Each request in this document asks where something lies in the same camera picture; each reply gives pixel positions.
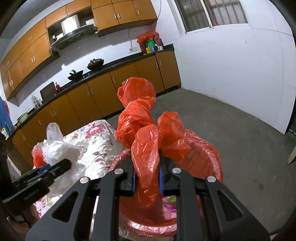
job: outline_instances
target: electrical outlet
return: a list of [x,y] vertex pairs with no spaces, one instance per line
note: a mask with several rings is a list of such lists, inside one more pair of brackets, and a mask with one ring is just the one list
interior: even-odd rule
[[132,49],[129,49],[129,51],[130,51],[130,53],[131,52],[135,52],[135,51],[137,51],[137,47],[133,47],[133,50]]

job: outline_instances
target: window frame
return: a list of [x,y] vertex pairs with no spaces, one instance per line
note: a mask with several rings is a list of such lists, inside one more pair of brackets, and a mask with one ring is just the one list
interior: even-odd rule
[[248,15],[247,15],[247,13],[246,13],[246,11],[244,9],[244,5],[243,5],[243,3],[241,1],[240,1],[240,4],[242,6],[242,10],[244,11],[244,15],[246,17],[247,23],[231,23],[231,24],[223,24],[223,25],[213,26],[212,21],[211,21],[211,18],[210,18],[210,15],[209,15],[209,11],[208,11],[205,3],[204,3],[204,0],[200,0],[202,6],[204,8],[204,11],[205,11],[205,14],[207,16],[207,19],[209,21],[210,26],[209,27],[200,28],[200,29],[196,29],[196,30],[192,30],[192,31],[186,32],[186,28],[184,26],[184,22],[183,22],[183,19],[181,17],[181,13],[179,11],[179,8],[178,8],[175,0],[169,0],[168,2],[171,3],[171,4],[169,4],[169,6],[174,8],[174,11],[172,11],[172,12],[173,12],[173,16],[175,18],[177,27],[180,27],[181,28],[181,29],[179,29],[180,36],[186,36],[186,35],[189,35],[189,34],[194,34],[194,33],[202,32],[202,31],[212,30],[214,28],[250,26],[250,21],[249,21]]

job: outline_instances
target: window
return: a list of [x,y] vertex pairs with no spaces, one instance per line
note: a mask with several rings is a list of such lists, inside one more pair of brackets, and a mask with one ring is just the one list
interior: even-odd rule
[[247,23],[239,0],[175,0],[185,31],[213,26]]

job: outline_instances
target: cooking pot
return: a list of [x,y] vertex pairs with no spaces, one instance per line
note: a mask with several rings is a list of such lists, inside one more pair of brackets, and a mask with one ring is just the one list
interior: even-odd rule
[[101,68],[103,66],[103,64],[104,64],[104,60],[102,58],[97,58],[97,59],[94,58],[90,61],[87,68],[89,70],[94,71],[94,70],[98,70],[99,68]]

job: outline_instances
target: white plastic bag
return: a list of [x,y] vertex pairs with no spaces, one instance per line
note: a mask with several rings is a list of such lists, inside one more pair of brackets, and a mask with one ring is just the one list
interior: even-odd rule
[[48,151],[46,160],[50,166],[55,165],[63,159],[71,161],[71,169],[55,179],[54,183],[49,187],[50,192],[47,194],[49,198],[63,195],[70,187],[72,187],[81,177],[84,176],[85,165],[77,162],[80,155],[80,149],[61,140],[62,133],[56,123],[50,123],[47,127]]

